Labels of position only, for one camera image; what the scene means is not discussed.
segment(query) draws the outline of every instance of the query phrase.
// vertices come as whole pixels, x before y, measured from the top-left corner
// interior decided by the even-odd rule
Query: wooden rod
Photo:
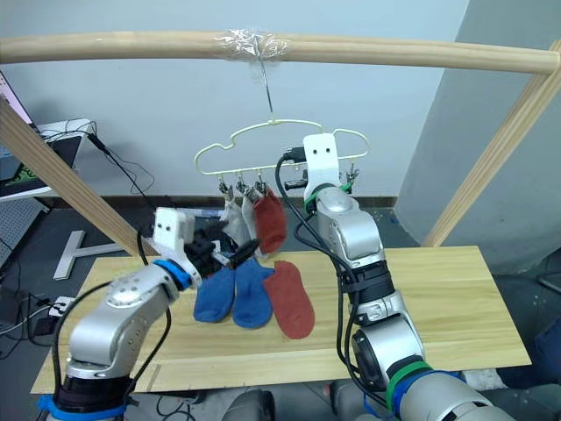
[[[101,59],[231,59],[227,32],[92,32],[0,39],[0,64]],[[275,33],[280,61],[474,68],[549,75],[559,52],[458,42]]]
[[[136,231],[83,182],[0,96],[0,140],[13,155],[128,254],[138,255]],[[145,243],[148,254],[154,251]]]
[[[561,52],[561,40],[551,46]],[[561,69],[549,76],[533,76],[505,121],[450,200],[423,245],[438,247],[448,238],[510,154],[520,144],[543,110],[561,89]]]

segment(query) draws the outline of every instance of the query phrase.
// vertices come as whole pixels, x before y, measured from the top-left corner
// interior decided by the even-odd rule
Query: gray wall
[[[303,2],[258,0],[0,0],[0,37],[60,32],[221,30],[332,33],[454,40],[468,0]],[[135,60],[2,66],[37,123],[98,122],[101,139],[156,176],[153,195],[218,195],[216,177],[193,168],[196,151],[229,143],[237,129],[269,118],[265,90],[245,63]],[[281,63],[269,71],[277,118],[316,120],[365,132],[373,152],[359,167],[361,196],[396,196],[443,70]],[[208,170],[273,164],[310,131],[276,127],[212,153]],[[343,137],[339,151],[360,151]],[[127,195],[128,181],[97,170],[90,153],[76,165],[100,194]],[[265,174],[273,179],[272,173]],[[255,175],[246,177],[255,181]],[[140,179],[146,185],[146,177]]]
[[[558,0],[472,0],[457,41],[546,49],[559,38]],[[396,208],[419,242],[528,79],[485,71],[444,72]],[[560,119],[557,96],[445,245],[479,245],[497,273],[521,271],[561,246]]]

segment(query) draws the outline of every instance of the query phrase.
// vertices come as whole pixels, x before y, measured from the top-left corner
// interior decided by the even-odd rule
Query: wooden tabletop
[[[318,252],[294,252],[276,254],[263,265],[272,267],[274,260],[292,261],[300,269],[316,313],[314,331],[306,339],[288,339],[274,317],[256,330],[236,326],[230,316],[218,324],[198,323],[192,316],[195,292],[190,290],[172,306],[172,330],[145,371],[137,391],[213,389],[347,377],[335,350],[337,284],[330,261]],[[387,261],[432,367],[459,370],[530,364],[476,246],[389,249]],[[133,257],[97,259],[82,292],[141,267],[140,259]],[[95,308],[102,296],[99,291],[88,297],[65,323],[60,336],[63,375],[72,326]],[[160,338],[164,319],[160,318],[149,332],[137,367]],[[49,355],[32,393],[52,391],[53,366]]]

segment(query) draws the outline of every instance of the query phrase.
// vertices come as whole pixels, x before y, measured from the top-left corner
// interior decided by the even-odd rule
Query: blue sock
[[[236,269],[236,298],[232,310],[234,323],[241,327],[261,327],[273,315],[273,306],[261,282],[274,273],[263,268],[254,257]]]
[[[234,301],[234,271],[222,268],[203,279],[196,291],[193,317],[199,322],[215,323],[225,318]]]

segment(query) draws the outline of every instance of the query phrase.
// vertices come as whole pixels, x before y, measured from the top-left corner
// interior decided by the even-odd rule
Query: red sock
[[[267,189],[266,196],[253,204],[259,248],[263,253],[277,251],[287,239],[287,216],[277,196]]]
[[[274,316],[284,334],[291,339],[310,335],[316,316],[298,268],[289,261],[277,260],[274,274],[263,281],[263,286],[273,303]]]

